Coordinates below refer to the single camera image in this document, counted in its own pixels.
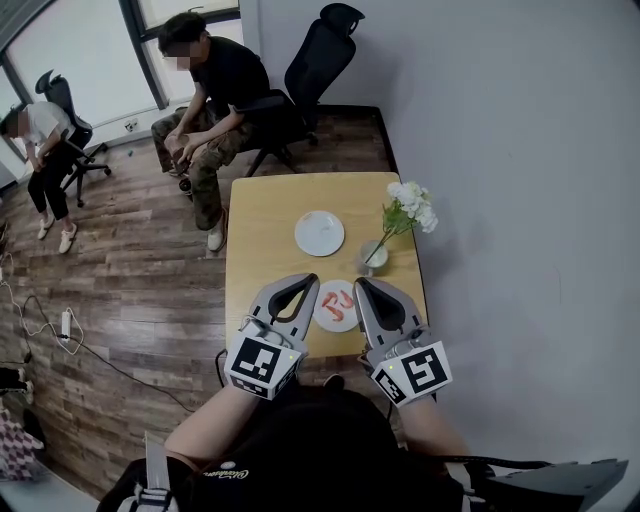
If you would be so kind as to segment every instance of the hand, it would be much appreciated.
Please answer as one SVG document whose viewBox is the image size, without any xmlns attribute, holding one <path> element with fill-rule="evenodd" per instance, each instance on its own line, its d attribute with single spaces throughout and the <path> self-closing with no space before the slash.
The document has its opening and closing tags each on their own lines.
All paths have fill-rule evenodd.
<svg viewBox="0 0 640 512">
<path fill-rule="evenodd" d="M 178 126 L 176 126 L 173 130 L 171 130 L 169 132 L 169 134 L 167 135 L 167 137 L 175 137 L 178 138 L 180 137 L 180 135 L 182 135 L 184 133 L 184 126 L 182 126 L 181 124 L 179 124 Z"/>
<path fill-rule="evenodd" d="M 206 132 L 199 133 L 190 133 L 189 134 L 189 142 L 184 147 L 184 151 L 180 160 L 178 160 L 178 165 L 182 164 L 185 161 L 191 161 L 191 157 L 193 157 L 193 153 L 195 153 L 196 149 L 198 149 L 203 144 L 209 142 L 207 138 Z"/>
</svg>

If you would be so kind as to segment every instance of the wooden floor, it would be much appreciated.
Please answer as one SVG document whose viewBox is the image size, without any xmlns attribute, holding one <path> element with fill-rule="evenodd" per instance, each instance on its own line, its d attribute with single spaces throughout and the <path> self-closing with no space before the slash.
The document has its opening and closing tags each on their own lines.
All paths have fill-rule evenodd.
<svg viewBox="0 0 640 512">
<path fill-rule="evenodd" d="M 372 117 L 325 116 L 320 145 L 290 146 L 306 172 L 388 171 Z M 255 152 L 239 155 L 219 172 L 223 203 Z M 57 253 L 59 224 L 43 242 L 26 185 L 7 194 L 0 221 L 10 222 L 7 250 L 15 270 L 9 282 L 16 301 L 36 294 L 59 328 L 73 308 L 85 344 L 144 382 L 173 393 L 195 409 L 219 389 L 214 357 L 224 347 L 225 252 L 206 250 L 206 233 L 194 224 L 192 204 L 177 180 L 160 172 L 151 140 L 111 149 L 100 157 L 113 174 L 85 182 L 83 209 L 69 194 L 80 230 L 69 254 Z M 275 159 L 258 172 L 288 173 Z M 4 269 L 5 278 L 8 269 Z M 36 305 L 27 310 L 33 332 Z M 0 290 L 0 359 L 24 354 L 18 316 Z M 138 384 L 80 349 L 60 348 L 49 331 L 31 339 L 27 374 L 36 389 L 32 407 L 49 443 L 48 464 L 72 484 L 100 498 L 134 458 L 143 456 L 145 430 L 166 437 L 187 415 L 168 396 Z M 338 371 L 348 386 L 387 404 L 353 358 L 307 360 L 301 381 L 321 383 Z M 20 414 L 21 399 L 5 403 Z"/>
</svg>

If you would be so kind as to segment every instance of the white sneaker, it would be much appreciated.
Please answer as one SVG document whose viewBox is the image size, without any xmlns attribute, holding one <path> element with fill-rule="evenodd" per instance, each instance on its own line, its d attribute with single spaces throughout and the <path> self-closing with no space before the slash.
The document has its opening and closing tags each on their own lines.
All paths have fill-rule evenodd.
<svg viewBox="0 0 640 512">
<path fill-rule="evenodd" d="M 218 223 L 209 230 L 207 237 L 207 247 L 211 252 L 218 252 L 224 247 L 227 241 L 227 210 L 222 209 L 222 216 Z"/>
<path fill-rule="evenodd" d="M 62 230 L 62 241 L 60 242 L 60 254 L 65 254 L 69 252 L 71 249 L 71 244 L 76 237 L 76 233 L 78 232 L 78 225 L 73 225 L 73 231 L 70 233 L 68 231 Z"/>
<path fill-rule="evenodd" d="M 45 223 L 43 219 L 40 219 L 40 231 L 38 231 L 38 240 L 44 240 L 44 237 L 47 236 L 49 232 L 49 228 L 53 226 L 53 215 L 49 215 L 49 220 Z"/>
</svg>

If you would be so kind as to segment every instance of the knee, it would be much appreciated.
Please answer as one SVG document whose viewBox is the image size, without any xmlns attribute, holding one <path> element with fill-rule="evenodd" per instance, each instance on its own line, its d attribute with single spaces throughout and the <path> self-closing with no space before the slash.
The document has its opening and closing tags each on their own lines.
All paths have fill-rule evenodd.
<svg viewBox="0 0 640 512">
<path fill-rule="evenodd" d="M 164 130 L 162 130 L 162 119 L 156 121 L 151 125 L 151 135 L 154 137 L 160 136 Z"/>
<path fill-rule="evenodd" d="M 60 183 L 55 180 L 44 180 L 44 193 L 47 197 L 52 197 L 61 191 Z"/>
<path fill-rule="evenodd" d="M 32 176 L 29 180 L 29 185 L 27 185 L 27 190 L 31 195 L 37 194 L 38 192 L 42 191 L 42 181 L 37 180 L 35 179 L 35 176 Z"/>
<path fill-rule="evenodd" d="M 189 169 L 189 179 L 194 192 L 209 190 L 218 183 L 217 171 L 220 168 L 219 159 L 202 158 L 194 162 Z"/>
</svg>

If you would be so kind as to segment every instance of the wall outlet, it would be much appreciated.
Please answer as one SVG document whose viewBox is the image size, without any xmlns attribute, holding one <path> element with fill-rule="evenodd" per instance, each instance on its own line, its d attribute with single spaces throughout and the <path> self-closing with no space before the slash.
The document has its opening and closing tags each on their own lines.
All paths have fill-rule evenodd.
<svg viewBox="0 0 640 512">
<path fill-rule="evenodd" d="M 133 119 L 129 119 L 124 124 L 124 127 L 129 133 L 131 133 L 133 130 L 135 130 L 138 127 L 138 118 L 134 117 Z"/>
</svg>

